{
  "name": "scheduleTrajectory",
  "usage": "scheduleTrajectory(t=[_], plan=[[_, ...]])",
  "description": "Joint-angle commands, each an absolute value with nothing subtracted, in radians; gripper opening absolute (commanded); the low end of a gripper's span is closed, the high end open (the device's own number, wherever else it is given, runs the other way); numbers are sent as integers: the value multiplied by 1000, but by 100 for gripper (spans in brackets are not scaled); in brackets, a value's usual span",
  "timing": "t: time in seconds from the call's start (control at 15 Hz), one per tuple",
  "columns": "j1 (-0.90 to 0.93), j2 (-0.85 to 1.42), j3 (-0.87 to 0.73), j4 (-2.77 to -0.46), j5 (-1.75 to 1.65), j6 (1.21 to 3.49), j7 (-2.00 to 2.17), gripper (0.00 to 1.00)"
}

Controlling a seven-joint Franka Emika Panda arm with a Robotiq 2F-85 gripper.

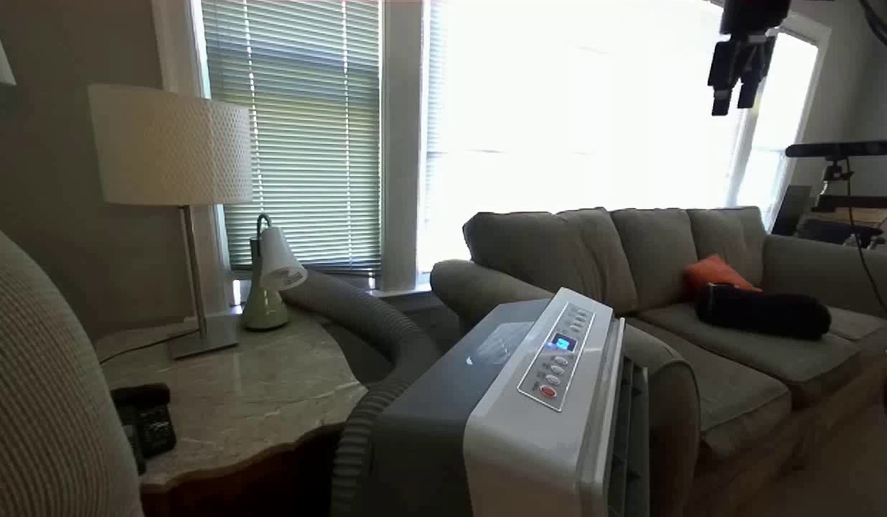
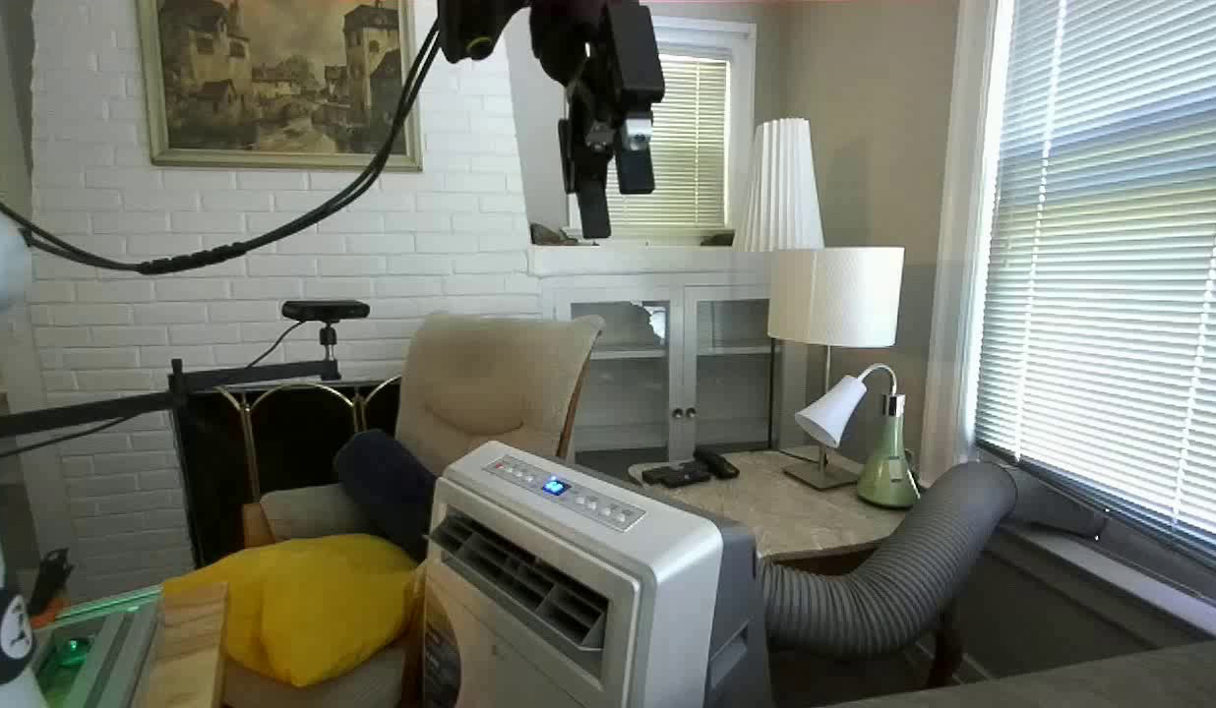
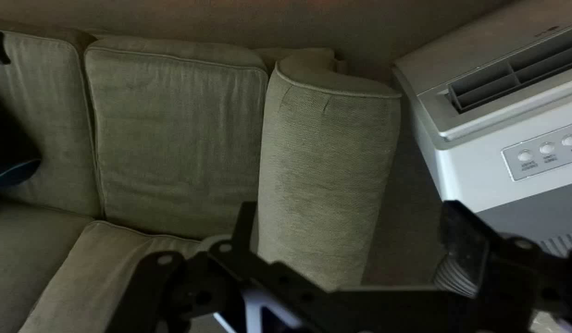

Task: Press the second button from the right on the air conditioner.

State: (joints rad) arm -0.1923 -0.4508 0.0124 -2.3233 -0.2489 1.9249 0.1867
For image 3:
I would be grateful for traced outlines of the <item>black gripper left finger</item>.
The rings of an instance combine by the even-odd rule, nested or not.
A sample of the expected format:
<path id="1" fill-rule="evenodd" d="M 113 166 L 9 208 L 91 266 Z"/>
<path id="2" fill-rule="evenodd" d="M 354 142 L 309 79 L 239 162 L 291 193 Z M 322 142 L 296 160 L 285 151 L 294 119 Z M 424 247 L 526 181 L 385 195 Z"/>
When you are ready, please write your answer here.
<path id="1" fill-rule="evenodd" d="M 191 333 L 207 314 L 233 333 L 326 330 L 330 293 L 252 251 L 256 212 L 256 201 L 243 201 L 231 236 L 191 258 L 172 249 L 141 258 L 106 333 Z"/>

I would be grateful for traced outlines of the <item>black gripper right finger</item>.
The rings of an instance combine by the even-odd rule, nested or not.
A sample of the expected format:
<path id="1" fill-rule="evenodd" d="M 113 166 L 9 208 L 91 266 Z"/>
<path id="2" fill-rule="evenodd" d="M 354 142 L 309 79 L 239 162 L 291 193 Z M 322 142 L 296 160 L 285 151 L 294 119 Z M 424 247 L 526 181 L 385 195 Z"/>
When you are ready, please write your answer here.
<path id="1" fill-rule="evenodd" d="M 461 201 L 442 203 L 439 240 L 435 286 L 368 292 L 376 333 L 533 333 L 537 314 L 572 333 L 572 249 L 500 234 Z"/>

